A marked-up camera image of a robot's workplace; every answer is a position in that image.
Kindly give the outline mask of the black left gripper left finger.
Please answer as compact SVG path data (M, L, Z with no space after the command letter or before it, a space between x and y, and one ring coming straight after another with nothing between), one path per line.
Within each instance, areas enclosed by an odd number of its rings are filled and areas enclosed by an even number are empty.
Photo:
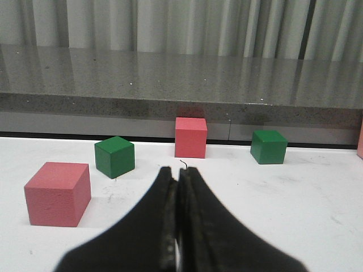
M176 271L176 187L162 167L142 199L96 238L67 252L56 271Z

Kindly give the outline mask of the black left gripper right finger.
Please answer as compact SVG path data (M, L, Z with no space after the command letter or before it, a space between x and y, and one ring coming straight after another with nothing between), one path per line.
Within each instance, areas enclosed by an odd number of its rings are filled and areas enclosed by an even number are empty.
M181 169L177 189L180 271L306 271L218 200L197 168Z

